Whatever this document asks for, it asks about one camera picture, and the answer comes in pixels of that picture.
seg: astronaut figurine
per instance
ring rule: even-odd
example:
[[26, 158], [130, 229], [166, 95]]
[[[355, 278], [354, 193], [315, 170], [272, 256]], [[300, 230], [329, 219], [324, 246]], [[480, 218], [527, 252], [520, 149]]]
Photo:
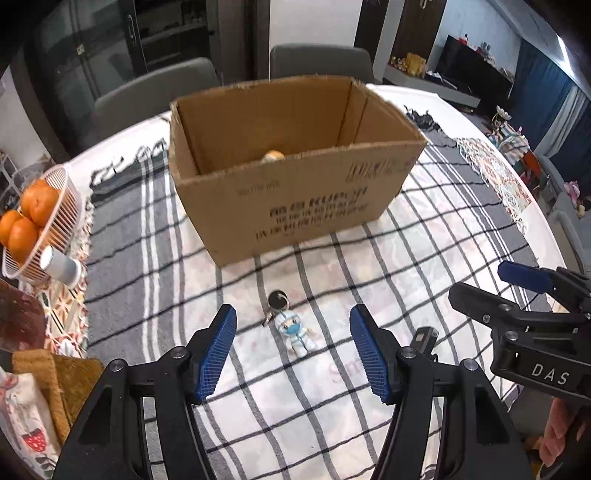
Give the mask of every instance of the astronaut figurine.
[[301, 358], [316, 350], [316, 344], [309, 330], [302, 326], [300, 318], [292, 310], [282, 310], [273, 317], [275, 327], [285, 341], [288, 351], [294, 351]]

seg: fruit basket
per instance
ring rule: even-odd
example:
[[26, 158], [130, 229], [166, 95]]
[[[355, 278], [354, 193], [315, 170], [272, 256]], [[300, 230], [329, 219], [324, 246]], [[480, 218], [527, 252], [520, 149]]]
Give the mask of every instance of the fruit basket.
[[59, 197], [45, 227], [39, 234], [37, 243], [22, 265], [13, 259], [8, 248], [4, 249], [2, 255], [2, 274], [7, 278], [17, 278], [32, 285], [39, 284], [48, 278], [47, 273], [39, 267], [43, 249], [51, 245], [64, 253], [82, 214], [80, 193], [74, 187], [63, 166], [57, 165], [47, 170], [41, 178], [59, 192]]

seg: cardboard box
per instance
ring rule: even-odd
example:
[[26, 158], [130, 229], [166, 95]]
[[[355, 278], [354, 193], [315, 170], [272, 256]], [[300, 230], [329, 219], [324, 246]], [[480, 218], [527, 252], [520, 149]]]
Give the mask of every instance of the cardboard box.
[[[171, 109], [170, 171], [219, 266], [379, 218], [426, 145], [345, 77], [241, 83]], [[285, 160], [262, 161], [269, 150]]]

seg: figurine on shelf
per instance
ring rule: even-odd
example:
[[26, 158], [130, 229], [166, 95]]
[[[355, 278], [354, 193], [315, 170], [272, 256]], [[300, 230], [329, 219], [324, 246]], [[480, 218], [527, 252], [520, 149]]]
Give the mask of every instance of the figurine on shelf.
[[298, 357], [306, 356], [316, 350], [316, 343], [310, 336], [310, 329], [302, 326], [300, 317], [290, 310], [287, 295], [281, 290], [274, 290], [267, 298], [269, 312], [263, 322], [267, 325], [271, 320], [283, 337], [287, 351], [294, 352]]

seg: strawberry print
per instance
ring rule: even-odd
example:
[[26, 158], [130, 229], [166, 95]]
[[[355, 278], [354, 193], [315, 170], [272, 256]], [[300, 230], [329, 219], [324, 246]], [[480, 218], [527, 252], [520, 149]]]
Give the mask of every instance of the strawberry print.
[[47, 446], [45, 435], [43, 435], [41, 429], [35, 429], [28, 435], [23, 435], [22, 439], [30, 448], [35, 450], [37, 453], [44, 452]]

